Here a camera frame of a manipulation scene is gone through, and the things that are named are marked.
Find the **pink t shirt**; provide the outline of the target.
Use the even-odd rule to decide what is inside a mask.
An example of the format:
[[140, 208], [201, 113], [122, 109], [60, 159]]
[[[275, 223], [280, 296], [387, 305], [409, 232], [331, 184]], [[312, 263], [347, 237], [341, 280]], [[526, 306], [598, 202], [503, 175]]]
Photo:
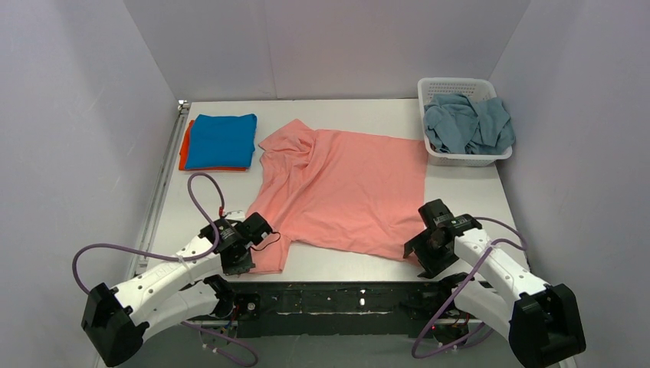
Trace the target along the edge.
[[292, 120], [260, 148], [263, 182], [248, 211], [277, 237], [253, 254], [257, 274], [282, 272], [294, 242], [401, 261], [423, 228], [427, 155], [419, 140]]

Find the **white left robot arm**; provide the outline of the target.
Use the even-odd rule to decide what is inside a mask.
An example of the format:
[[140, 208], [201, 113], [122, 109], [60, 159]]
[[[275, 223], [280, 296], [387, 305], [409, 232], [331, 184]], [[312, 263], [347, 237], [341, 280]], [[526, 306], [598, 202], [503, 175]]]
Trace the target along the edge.
[[226, 327], [258, 319], [260, 296], [239, 294], [225, 276], [249, 272], [252, 248], [272, 232], [256, 212], [242, 221], [220, 217], [142, 274], [90, 289], [81, 327], [105, 366], [125, 363], [149, 338], [197, 317], [214, 317]]

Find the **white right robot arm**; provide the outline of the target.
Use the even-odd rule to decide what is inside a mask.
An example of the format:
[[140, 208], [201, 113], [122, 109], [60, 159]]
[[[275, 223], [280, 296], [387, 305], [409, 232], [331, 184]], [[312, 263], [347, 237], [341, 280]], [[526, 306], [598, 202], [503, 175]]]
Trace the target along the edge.
[[412, 345], [416, 359], [467, 346], [470, 331], [427, 354], [417, 349], [435, 322], [454, 306], [499, 333], [524, 367], [575, 367], [576, 355], [586, 349], [576, 295], [565, 285], [552, 285], [515, 261], [502, 245], [525, 251], [524, 238], [492, 239], [483, 227], [485, 217], [453, 215], [436, 199], [419, 208], [425, 229], [404, 245], [404, 255], [415, 255], [423, 268], [421, 276], [433, 279], [456, 261], [471, 266], [459, 281], [448, 281], [451, 293], [422, 328]]

